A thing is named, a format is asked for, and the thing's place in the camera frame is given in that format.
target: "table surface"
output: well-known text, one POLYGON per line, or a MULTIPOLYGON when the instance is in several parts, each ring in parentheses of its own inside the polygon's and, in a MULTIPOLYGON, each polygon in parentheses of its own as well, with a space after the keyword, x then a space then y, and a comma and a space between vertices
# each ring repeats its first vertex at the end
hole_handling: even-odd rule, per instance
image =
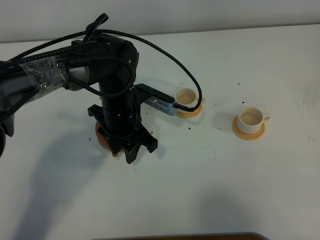
MULTIPOLYGON (((182 119, 143 104, 142 123, 158 148, 142 147, 128 165, 96 139, 87 108, 101 104, 98 96, 59 89, 23 106, 0 159, 0 239, 235 232, 319 239, 320 25, 144 38, 196 77, 202 113, 182 119), (246 106, 272 114, 259 140, 233 133, 246 106)), ((42 43, 0 44, 0 58, 42 43)), ((133 43, 136 83, 172 96, 196 89, 171 60, 133 43)))

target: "braided cable sleeve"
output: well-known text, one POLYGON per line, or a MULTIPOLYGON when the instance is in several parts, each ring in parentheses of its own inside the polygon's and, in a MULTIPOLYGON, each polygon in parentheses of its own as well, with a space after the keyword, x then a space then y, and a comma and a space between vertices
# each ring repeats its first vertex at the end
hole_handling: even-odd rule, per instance
POLYGON ((70 54, 81 53, 81 52, 83 52, 83 51, 85 51, 85 50, 87 50, 89 48, 94 47, 97 44, 99 44, 99 43, 88 42, 88 43, 83 43, 83 44, 78 44, 78 45, 73 45, 73 46, 66 46, 66 47, 62 47, 62 48, 56 49, 56 50, 47 51, 47 52, 35 54, 35 55, 32 55, 32 56, 27 56, 27 57, 24 57, 24 58, 20 58, 20 59, 17 59, 15 61, 7 61, 6 63, 0 65, 0 70, 8 68, 8 67, 17 66, 17 65, 20 65, 20 64, 32 62, 32 61, 39 60, 39 59, 44 59, 44 58, 56 56, 56 55, 59 55, 61 57, 65 57, 65 56, 68 56, 70 54))
POLYGON ((25 57, 27 55, 30 55, 30 54, 32 54, 32 53, 34 53, 36 51, 39 51, 39 50, 44 49, 46 47, 49 47, 49 46, 51 46, 53 44, 57 44, 57 43, 63 42, 63 41, 68 40, 68 39, 74 39, 74 38, 83 36, 85 34, 86 34, 85 31, 81 31, 81 32, 77 32, 77 33, 73 33, 73 34, 70 34, 70 35, 67 35, 67 36, 63 36, 63 37, 57 38, 55 40, 52 40, 52 41, 46 42, 44 44, 41 44, 39 46, 36 46, 34 48, 31 48, 31 49, 29 49, 29 50, 27 50, 27 51, 15 56, 15 57, 13 57, 13 58, 11 58, 9 61, 21 59, 21 58, 23 58, 23 57, 25 57))

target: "black robotic arm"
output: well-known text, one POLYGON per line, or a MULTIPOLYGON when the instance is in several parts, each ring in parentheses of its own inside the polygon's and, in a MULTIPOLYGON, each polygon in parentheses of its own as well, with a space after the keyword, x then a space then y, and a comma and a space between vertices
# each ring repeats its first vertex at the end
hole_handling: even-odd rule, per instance
POLYGON ((107 19, 104 13, 85 32, 47 42, 9 61, 0 62, 0 155, 5 148, 6 135, 12 137, 14 134, 14 113, 23 104, 61 87, 71 91, 84 88, 101 96, 102 107, 93 105, 88 108, 88 114, 97 120, 98 133, 112 154, 123 149, 129 164, 136 159, 141 145, 146 146, 150 153, 158 146, 158 141, 141 124, 141 103, 160 106, 161 111, 171 115, 175 114, 174 109, 177 108, 193 112, 200 106, 200 86, 178 60, 140 37, 113 30, 97 30, 107 19), (199 91, 198 104, 194 108, 187 108, 151 87, 134 85, 139 53, 130 41, 109 34, 142 41, 171 58, 196 84, 199 91), (84 39, 72 41, 71 46, 27 56, 81 35, 85 35, 84 39), (90 87, 95 83, 99 84, 99 91, 90 87), (148 101, 151 97, 162 104, 148 101))

